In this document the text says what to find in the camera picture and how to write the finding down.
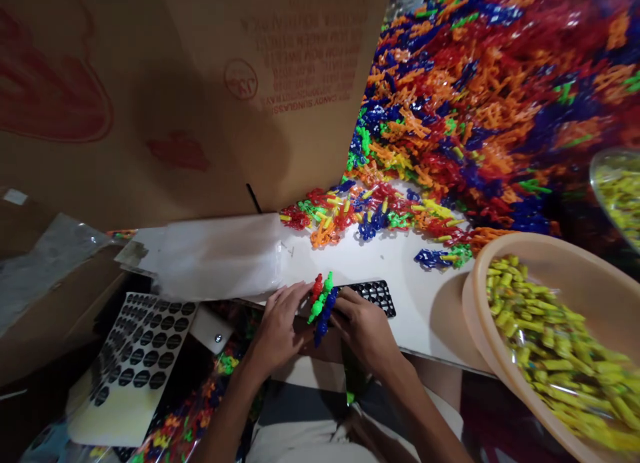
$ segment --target hand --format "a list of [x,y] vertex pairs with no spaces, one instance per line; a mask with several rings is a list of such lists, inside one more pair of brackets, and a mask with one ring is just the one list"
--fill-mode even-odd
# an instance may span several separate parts
[[312,287],[313,283],[299,282],[283,286],[269,296],[262,322],[245,357],[247,365],[263,380],[313,339],[311,326],[298,334],[293,331],[295,312]]
[[351,288],[343,288],[335,300],[331,322],[360,361],[383,383],[394,368],[404,361],[385,312]]

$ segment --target cardboard box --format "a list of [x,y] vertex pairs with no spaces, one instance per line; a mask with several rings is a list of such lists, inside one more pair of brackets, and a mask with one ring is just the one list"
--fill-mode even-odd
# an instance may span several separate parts
[[0,338],[0,387],[79,348],[97,335],[93,322],[126,273],[108,246],[69,273]]
[[0,175],[97,229],[340,181],[388,0],[2,0]]
[[56,214],[13,188],[0,187],[0,260],[29,253]]

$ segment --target table surface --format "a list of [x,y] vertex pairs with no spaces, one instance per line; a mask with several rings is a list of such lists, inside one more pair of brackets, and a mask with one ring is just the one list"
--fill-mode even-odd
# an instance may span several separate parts
[[[492,374],[475,347],[462,312],[462,288],[474,260],[461,269],[425,270],[414,257],[443,246],[414,231],[379,231],[362,242],[357,225],[335,246],[314,250],[309,231],[283,227],[282,283],[312,282],[333,271],[335,285],[385,280],[397,315],[389,320],[398,346],[405,351],[466,370]],[[133,238],[149,250],[139,268],[154,272],[164,228],[141,229]],[[265,303],[266,295],[244,298]],[[308,314],[303,308],[302,314]]]

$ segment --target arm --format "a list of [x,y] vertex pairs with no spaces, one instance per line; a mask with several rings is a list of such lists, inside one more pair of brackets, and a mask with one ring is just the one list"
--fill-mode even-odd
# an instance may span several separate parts
[[350,288],[343,288],[331,321],[361,362],[384,385],[400,409],[422,462],[471,463],[425,391],[414,367],[400,352],[385,312]]
[[265,306],[260,328],[247,354],[233,372],[225,397],[211,417],[206,435],[195,449],[193,463],[232,463],[251,403],[262,383],[313,338],[313,328],[293,331],[293,318],[313,285],[280,288]]

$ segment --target plastic basin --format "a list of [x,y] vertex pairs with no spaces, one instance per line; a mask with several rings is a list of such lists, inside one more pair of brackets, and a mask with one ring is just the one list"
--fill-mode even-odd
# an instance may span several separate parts
[[597,256],[572,244],[533,233],[509,234],[492,241],[478,255],[463,289],[463,313],[471,337],[496,376],[516,395],[540,423],[581,462],[626,462],[608,451],[574,436],[549,411],[511,361],[499,335],[486,294],[487,268],[496,256],[515,254],[529,266],[529,277],[557,288],[558,298],[587,318],[586,326],[604,346],[640,362],[640,284]]

